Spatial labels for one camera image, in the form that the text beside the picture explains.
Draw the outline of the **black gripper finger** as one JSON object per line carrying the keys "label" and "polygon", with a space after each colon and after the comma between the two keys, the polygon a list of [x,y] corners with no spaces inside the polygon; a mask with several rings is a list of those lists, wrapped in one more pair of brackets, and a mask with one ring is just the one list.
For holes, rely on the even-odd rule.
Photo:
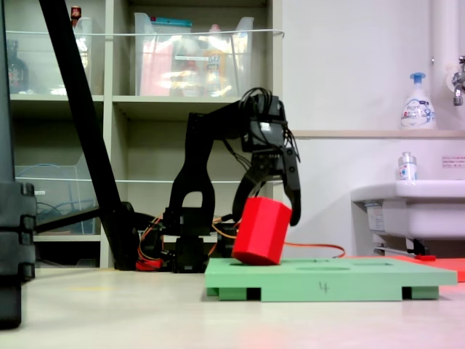
{"label": "black gripper finger", "polygon": [[256,186],[262,182],[266,182],[269,175],[270,170],[248,170],[244,174],[232,203],[232,219],[235,222],[239,221],[242,217],[249,194]]}
{"label": "black gripper finger", "polygon": [[283,151],[283,186],[284,192],[291,202],[290,225],[296,226],[302,212],[301,188],[297,166],[297,156],[293,148]]}

